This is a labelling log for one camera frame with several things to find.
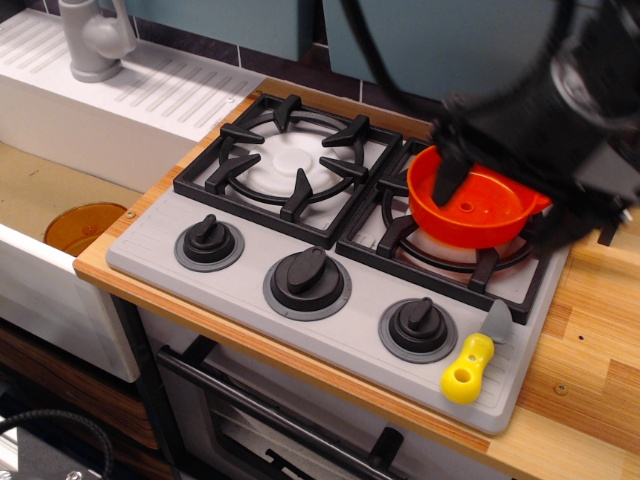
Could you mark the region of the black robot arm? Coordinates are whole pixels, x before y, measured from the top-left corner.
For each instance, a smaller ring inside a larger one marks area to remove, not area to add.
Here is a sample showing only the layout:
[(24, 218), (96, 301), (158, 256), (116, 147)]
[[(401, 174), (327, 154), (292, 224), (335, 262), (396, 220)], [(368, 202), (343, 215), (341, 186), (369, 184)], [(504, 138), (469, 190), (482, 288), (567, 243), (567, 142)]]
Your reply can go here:
[(538, 59), (512, 86), (450, 96), (434, 133), (435, 203), (483, 165), (552, 200), (532, 239), (540, 252), (614, 228), (639, 203), (639, 167), (612, 145), (639, 126), (639, 4), (603, 1), (575, 36), (573, 14), (560, 2)]

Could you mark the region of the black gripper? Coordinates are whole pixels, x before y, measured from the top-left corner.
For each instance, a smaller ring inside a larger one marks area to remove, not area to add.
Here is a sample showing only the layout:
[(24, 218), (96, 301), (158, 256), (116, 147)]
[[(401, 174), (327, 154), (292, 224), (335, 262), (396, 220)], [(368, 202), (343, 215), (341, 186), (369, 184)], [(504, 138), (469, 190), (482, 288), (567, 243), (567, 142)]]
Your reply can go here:
[(559, 250), (619, 224), (633, 204), (633, 165), (611, 143), (633, 127), (633, 78), (611, 66), (553, 60), (512, 99), (491, 108), (448, 103), (434, 140), (432, 199), (444, 207), (483, 165), (553, 203), (533, 250)]

